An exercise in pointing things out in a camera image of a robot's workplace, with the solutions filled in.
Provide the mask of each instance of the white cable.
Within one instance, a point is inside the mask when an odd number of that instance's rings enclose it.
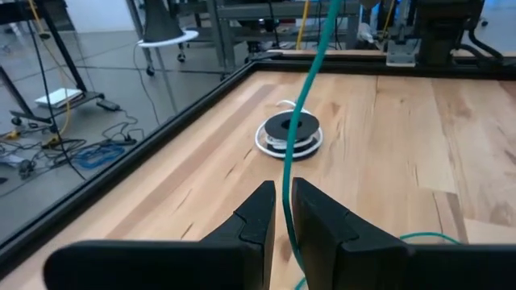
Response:
[[[288,104],[288,105],[291,105],[292,107],[296,106],[296,103],[294,103],[293,101],[289,101],[289,100],[279,101],[276,104],[276,106],[279,106],[280,104]],[[293,110],[284,110],[278,114],[275,114],[271,118],[273,118],[279,114],[288,113],[288,112],[292,112],[292,111]],[[313,115],[311,112],[309,112],[308,110],[305,110],[304,108],[301,109],[301,112]],[[258,126],[258,129],[256,130],[256,133],[255,133],[255,144],[258,147],[258,149],[260,149],[260,151],[262,151],[263,153],[265,153],[267,155],[270,155],[275,158],[285,158],[285,153],[277,153],[274,151],[270,151],[269,149],[267,149],[266,147],[264,147],[263,145],[260,144],[260,132],[264,128],[265,123],[267,123],[267,121],[269,119],[265,120],[264,122],[261,123],[260,126]],[[323,144],[323,130],[321,129],[321,127],[319,127],[317,129],[317,132],[315,134],[311,135],[307,140],[303,140],[302,142],[296,142],[293,145],[293,147],[299,148],[299,147],[306,146],[306,145],[310,144],[314,139],[317,139],[316,144],[314,144],[312,147],[304,150],[303,152],[294,153],[293,158],[300,158],[300,157],[309,155],[312,152],[316,151],[319,147],[321,147],[321,144]],[[266,135],[265,142],[277,150],[285,150],[287,148],[287,142],[285,140],[275,139],[269,135]]]

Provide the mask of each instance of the green cable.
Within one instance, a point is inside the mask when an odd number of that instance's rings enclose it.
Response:
[[[285,221],[287,224],[287,232],[289,233],[290,246],[292,247],[292,252],[296,260],[298,261],[299,267],[303,270],[303,264],[301,260],[301,255],[299,253],[298,241],[296,240],[296,234],[293,228],[293,219],[292,212],[290,211],[290,169],[292,167],[292,155],[293,155],[293,144],[296,139],[296,130],[298,128],[299,115],[301,113],[303,104],[305,103],[306,96],[308,96],[308,92],[310,92],[310,88],[312,83],[314,82],[314,78],[317,75],[317,72],[321,68],[321,64],[323,63],[324,56],[326,54],[326,50],[328,48],[328,43],[330,42],[330,36],[333,32],[333,28],[335,25],[335,19],[337,18],[337,13],[339,11],[340,0],[331,0],[330,10],[328,11],[327,21],[324,23],[324,29],[322,31],[321,42],[317,48],[317,55],[315,55],[314,62],[310,67],[310,71],[308,72],[308,76],[305,79],[305,84],[302,87],[301,93],[299,95],[299,99],[296,102],[296,106],[293,109],[292,119],[290,121],[289,126],[289,134],[287,138],[286,150],[285,150],[285,166],[283,167],[283,187],[282,187],[282,196],[283,196],[283,213],[285,214]]]
[[[456,239],[448,237],[445,234],[435,233],[435,232],[417,232],[417,233],[411,233],[411,234],[403,234],[400,236],[400,239],[403,241],[403,240],[406,240],[409,238],[416,238],[416,237],[440,237],[440,238],[444,238],[450,242],[453,242],[456,245],[460,245],[460,242],[457,241]],[[303,277],[301,279],[301,281],[298,282],[296,287],[294,287],[294,290],[301,290],[301,287],[303,287],[305,282],[306,282],[306,278]]]

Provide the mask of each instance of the wooden table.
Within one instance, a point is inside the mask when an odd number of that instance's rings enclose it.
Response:
[[[198,240],[283,163],[256,128],[294,100],[306,74],[256,72],[9,274],[0,289],[44,289],[56,248],[90,238]],[[443,232],[516,242],[516,82],[320,74],[306,108],[325,139],[303,176],[393,235]],[[271,289],[301,279],[280,194]],[[429,238],[424,242],[443,242]]]

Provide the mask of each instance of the black border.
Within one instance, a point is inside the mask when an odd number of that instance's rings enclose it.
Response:
[[[56,201],[17,233],[0,241],[0,278],[15,269],[255,71],[308,72],[313,59],[314,55],[275,56],[271,60],[251,62],[232,73],[207,95],[156,128],[118,162]],[[385,66],[385,56],[326,56],[320,72],[516,81],[516,68],[480,69],[471,57],[456,58],[456,65],[450,68],[393,68]]]

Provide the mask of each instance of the yellow cable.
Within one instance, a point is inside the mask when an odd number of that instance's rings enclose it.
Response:
[[[387,14],[387,20],[385,20],[384,30],[381,32],[381,37],[385,37],[385,32],[387,31],[387,25],[389,25],[390,16],[393,13],[394,1],[395,0],[390,2],[389,13]]]
[[[310,8],[310,0],[305,0],[305,8],[303,10],[303,19],[301,21],[301,27],[299,27],[298,40],[296,41],[296,49],[301,49],[301,40],[303,37],[303,31],[305,30],[306,17],[308,17],[308,10]]]
[[[35,19],[36,23],[38,24],[38,28],[40,29],[40,34],[44,33],[43,26],[41,25],[41,22],[40,22],[40,17],[38,16],[38,13],[35,10],[34,0],[28,0],[28,1],[29,1],[29,6],[31,7],[32,15],[34,15],[34,19]],[[68,98],[68,91],[66,89],[66,80],[65,80],[65,77],[63,76],[63,73],[65,73],[65,71],[60,66],[60,64],[57,62],[56,57],[52,54],[52,52],[48,48],[47,44],[45,42],[43,42],[43,45],[45,46],[45,48],[47,48],[48,53],[50,54],[50,56],[52,57],[52,59],[54,60],[54,62],[57,65],[57,68],[58,68],[57,71],[59,72],[60,82],[61,82],[61,85],[63,86],[63,89],[64,89],[64,97],[66,97],[66,119],[64,121],[63,127],[59,130],[59,134],[62,135],[66,131],[66,128],[68,127],[68,124],[70,123],[70,119],[72,118],[72,112],[71,112],[71,107],[70,107],[70,100]],[[48,141],[48,142],[49,143],[54,143],[54,142],[57,142],[57,141],[58,141],[57,140],[57,135],[54,135],[54,137],[52,137],[50,139],[50,141]]]

